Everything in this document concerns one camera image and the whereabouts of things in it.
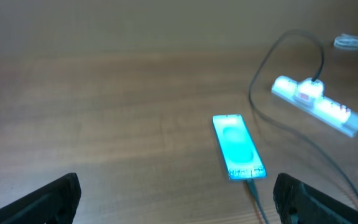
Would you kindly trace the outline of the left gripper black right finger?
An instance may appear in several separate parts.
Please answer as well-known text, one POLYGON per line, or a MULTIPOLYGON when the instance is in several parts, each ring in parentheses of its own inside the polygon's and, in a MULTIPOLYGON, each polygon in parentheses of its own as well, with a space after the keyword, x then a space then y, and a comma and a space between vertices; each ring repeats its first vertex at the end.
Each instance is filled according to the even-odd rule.
POLYGON ((282 224, 358 224, 358 211, 286 174, 277 176, 273 200, 282 224))

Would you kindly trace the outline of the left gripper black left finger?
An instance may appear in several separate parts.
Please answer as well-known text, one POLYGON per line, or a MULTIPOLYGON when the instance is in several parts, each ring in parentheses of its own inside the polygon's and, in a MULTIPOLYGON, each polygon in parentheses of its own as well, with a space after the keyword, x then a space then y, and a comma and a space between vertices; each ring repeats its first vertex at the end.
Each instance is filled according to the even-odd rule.
POLYGON ((0 224, 72 224, 81 198, 76 173, 68 173, 0 208, 0 224))

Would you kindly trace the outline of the blue Galaxy smartphone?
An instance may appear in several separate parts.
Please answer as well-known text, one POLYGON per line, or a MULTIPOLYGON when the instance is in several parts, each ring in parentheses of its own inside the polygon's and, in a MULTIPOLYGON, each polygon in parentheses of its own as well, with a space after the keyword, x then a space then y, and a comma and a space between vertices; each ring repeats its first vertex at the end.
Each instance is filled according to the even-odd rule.
POLYGON ((231 180, 265 178, 267 171, 243 117, 214 115, 212 123, 228 177, 231 180))

